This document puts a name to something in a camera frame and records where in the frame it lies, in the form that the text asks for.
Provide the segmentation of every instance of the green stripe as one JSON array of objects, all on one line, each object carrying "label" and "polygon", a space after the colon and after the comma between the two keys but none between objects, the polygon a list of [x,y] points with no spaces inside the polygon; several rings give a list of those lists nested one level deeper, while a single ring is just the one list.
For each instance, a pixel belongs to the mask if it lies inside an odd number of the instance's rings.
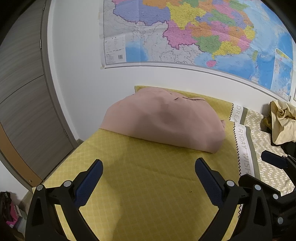
[{"label": "green stripe", "polygon": [[241,125],[244,125],[244,121],[246,120],[247,112],[248,112],[248,109],[243,107],[242,117],[241,117],[241,120],[239,122]]},{"label": "green stripe", "polygon": [[249,144],[250,151],[251,151],[251,157],[252,157],[252,162],[253,162],[253,167],[254,167],[255,178],[257,178],[258,180],[261,180],[257,155],[256,155],[254,144],[253,144],[253,141],[251,138],[251,129],[248,126],[246,126],[246,137],[247,137],[248,144]]}]

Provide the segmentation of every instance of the bed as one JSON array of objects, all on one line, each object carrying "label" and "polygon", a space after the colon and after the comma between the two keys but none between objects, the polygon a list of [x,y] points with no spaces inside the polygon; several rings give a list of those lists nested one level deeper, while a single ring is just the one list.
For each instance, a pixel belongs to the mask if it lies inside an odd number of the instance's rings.
[{"label": "bed", "polygon": [[[144,87],[135,86],[135,91]],[[284,172],[260,159],[265,149],[284,155],[279,147],[270,145],[269,134],[261,129],[262,115],[212,97],[178,92],[205,98],[225,120],[226,139],[217,153],[99,129],[45,181],[47,188],[60,186],[87,170],[95,159],[103,162],[103,176],[88,203],[80,208],[99,240],[198,240],[218,210],[195,174],[199,157],[226,180],[237,183],[240,175],[250,172],[282,195],[294,189]],[[67,238],[75,240],[60,206],[57,212]],[[238,215],[239,207],[224,240],[230,238]]]}]

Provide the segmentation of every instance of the map of china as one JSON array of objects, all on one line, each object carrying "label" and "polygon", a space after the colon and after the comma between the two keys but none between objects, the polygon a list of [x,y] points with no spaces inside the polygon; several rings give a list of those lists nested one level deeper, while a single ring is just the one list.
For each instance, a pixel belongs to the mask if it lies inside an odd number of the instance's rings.
[{"label": "map of china", "polygon": [[112,0],[113,13],[129,22],[152,25],[166,22],[163,33],[173,48],[196,44],[215,56],[240,54],[255,38],[254,25],[243,11],[248,6],[237,0]]}]

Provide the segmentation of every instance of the wall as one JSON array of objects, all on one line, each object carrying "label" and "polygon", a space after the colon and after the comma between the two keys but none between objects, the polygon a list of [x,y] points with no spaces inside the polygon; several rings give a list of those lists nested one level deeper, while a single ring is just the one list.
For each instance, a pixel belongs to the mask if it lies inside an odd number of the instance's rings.
[{"label": "wall", "polygon": [[14,203],[19,204],[28,189],[20,184],[0,161],[0,192],[5,191],[11,193],[11,199]]},{"label": "wall", "polygon": [[48,51],[52,76],[75,138],[87,139],[107,108],[151,85],[200,93],[257,112],[274,98],[250,86],[209,73],[165,67],[102,69],[98,11],[102,0],[52,0]]}]

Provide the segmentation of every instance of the crumpled cloth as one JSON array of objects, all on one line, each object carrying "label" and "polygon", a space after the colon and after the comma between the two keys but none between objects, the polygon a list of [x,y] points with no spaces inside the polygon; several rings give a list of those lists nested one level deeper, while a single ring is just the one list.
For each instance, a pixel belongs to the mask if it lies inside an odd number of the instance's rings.
[{"label": "crumpled cloth", "polygon": [[215,153],[225,139],[223,124],[204,98],[148,87],[110,106],[100,128]]},{"label": "crumpled cloth", "polygon": [[293,105],[279,100],[270,102],[269,116],[263,124],[272,130],[274,144],[296,142],[296,107]]}]

